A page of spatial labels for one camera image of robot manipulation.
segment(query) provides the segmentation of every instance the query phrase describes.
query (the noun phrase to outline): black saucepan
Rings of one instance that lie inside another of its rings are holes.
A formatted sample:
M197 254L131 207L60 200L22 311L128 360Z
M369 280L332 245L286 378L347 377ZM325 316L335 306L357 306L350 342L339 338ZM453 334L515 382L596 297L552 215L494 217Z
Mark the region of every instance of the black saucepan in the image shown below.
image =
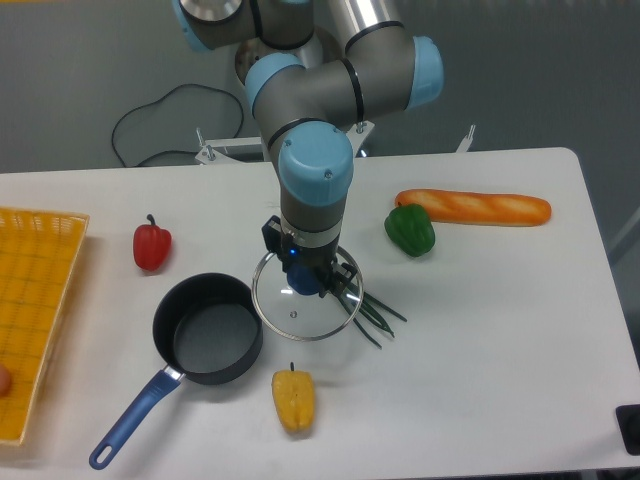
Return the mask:
M103 469L156 403L186 376L203 385L220 385L245 373L262 348L262 322L251 290L221 273L187 278L160 302L153 319L153 340L167 362L89 457Z

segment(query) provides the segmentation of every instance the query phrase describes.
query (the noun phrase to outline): yellow basket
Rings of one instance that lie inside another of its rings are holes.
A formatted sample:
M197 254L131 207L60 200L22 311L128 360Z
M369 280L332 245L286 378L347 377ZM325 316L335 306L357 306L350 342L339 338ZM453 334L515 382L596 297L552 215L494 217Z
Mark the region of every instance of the yellow basket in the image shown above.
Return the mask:
M0 208L0 444L21 445L89 216Z

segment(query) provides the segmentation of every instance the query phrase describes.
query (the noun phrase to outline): baguette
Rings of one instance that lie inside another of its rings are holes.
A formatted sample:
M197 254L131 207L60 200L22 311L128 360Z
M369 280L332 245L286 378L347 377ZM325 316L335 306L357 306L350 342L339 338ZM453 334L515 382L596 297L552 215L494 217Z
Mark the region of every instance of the baguette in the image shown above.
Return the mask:
M417 203L433 222L532 227L551 218L546 200L511 193L472 193L447 190L405 190L396 196L396 206Z

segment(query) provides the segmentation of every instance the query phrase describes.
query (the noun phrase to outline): green bell pepper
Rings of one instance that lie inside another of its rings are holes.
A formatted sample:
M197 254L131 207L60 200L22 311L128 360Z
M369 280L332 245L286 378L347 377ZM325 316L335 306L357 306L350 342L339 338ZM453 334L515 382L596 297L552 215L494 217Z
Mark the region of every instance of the green bell pepper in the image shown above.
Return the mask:
M415 203L394 208L384 221L384 229L391 241L412 257L424 255L436 243L429 214Z

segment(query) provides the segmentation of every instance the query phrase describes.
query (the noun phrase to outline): red bell pepper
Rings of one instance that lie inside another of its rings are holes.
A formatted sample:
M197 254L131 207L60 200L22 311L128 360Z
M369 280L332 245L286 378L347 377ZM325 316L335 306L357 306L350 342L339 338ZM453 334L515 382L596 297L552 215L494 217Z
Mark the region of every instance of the red bell pepper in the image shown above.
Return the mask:
M147 215L150 225L140 225L133 234L133 259L141 269L153 272L160 268L171 249L171 233L156 225L153 215Z

